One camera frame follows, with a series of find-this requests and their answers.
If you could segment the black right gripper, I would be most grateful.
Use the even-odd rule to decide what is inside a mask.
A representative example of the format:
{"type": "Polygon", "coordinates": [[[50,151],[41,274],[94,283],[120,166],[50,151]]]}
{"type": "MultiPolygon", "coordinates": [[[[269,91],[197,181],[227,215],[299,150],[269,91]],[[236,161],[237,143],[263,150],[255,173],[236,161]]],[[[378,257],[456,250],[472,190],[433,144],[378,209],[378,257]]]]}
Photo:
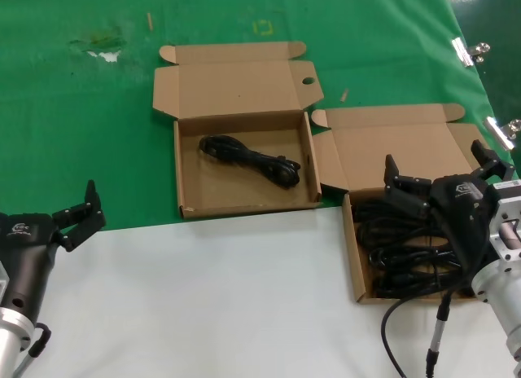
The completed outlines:
{"type": "Polygon", "coordinates": [[[470,174],[453,174],[433,182],[405,176],[388,154],[383,176],[389,204],[417,219],[427,219],[431,211],[468,279],[500,257],[494,247],[499,234],[493,228],[497,199],[489,180],[507,182],[514,177],[514,166],[478,139],[471,144],[471,153],[479,166],[470,174]]]}

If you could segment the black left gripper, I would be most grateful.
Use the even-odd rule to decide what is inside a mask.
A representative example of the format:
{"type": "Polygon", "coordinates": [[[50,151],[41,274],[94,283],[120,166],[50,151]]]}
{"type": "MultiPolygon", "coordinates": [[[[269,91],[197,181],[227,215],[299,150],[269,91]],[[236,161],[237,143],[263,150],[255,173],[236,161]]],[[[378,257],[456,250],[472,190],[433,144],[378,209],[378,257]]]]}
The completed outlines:
{"type": "Polygon", "coordinates": [[[1,306],[26,318],[36,318],[54,268],[57,242],[70,253],[105,226],[94,180],[87,182],[83,203],[53,213],[52,217],[43,213],[3,213],[1,264],[9,281],[1,306]]]}

